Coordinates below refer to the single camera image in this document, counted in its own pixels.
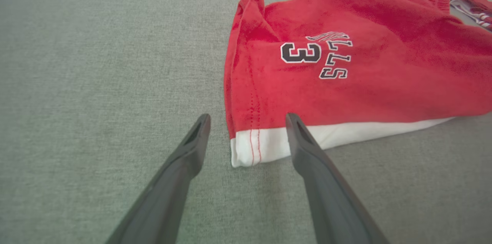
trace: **gray-green fabric surface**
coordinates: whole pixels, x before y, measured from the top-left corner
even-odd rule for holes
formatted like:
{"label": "gray-green fabric surface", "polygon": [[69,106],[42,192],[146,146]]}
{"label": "gray-green fabric surface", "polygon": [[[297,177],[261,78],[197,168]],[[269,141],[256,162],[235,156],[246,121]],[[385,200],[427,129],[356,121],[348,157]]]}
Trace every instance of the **gray-green fabric surface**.
{"label": "gray-green fabric surface", "polygon": [[[233,169],[239,0],[0,0],[0,243],[103,243],[211,114],[179,243],[315,243],[290,158]],[[281,0],[266,0],[267,3]],[[393,243],[490,243],[492,115],[328,153]]]}

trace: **white fabric panel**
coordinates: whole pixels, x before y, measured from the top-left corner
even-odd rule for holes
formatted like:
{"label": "white fabric panel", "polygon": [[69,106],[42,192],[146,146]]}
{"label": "white fabric panel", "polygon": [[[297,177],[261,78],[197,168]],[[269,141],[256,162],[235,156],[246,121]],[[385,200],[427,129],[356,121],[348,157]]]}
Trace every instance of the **white fabric panel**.
{"label": "white fabric panel", "polygon": [[[443,123],[452,118],[424,120],[414,123],[343,123],[308,126],[309,132],[323,149],[396,135]],[[231,139],[233,167],[252,166],[290,155],[287,130],[283,128],[254,129],[236,132]]]}

